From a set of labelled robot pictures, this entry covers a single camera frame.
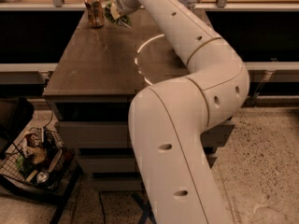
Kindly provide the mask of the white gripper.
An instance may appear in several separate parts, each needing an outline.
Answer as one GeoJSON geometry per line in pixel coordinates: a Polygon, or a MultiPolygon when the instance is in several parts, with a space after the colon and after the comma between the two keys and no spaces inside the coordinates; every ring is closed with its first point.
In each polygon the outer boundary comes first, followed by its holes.
{"type": "Polygon", "coordinates": [[[110,13],[114,20],[137,10],[137,0],[114,0],[114,4],[110,7],[110,13]]]}

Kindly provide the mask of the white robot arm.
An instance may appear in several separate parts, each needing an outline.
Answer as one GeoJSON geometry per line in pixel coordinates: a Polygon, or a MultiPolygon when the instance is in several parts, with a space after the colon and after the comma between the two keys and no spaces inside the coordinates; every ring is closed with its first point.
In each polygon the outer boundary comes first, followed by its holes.
{"type": "Polygon", "coordinates": [[[131,142],[157,224],[231,224],[201,135],[245,102],[246,66],[178,0],[114,3],[122,15],[144,7],[189,71],[143,89],[129,109],[131,142]]]}

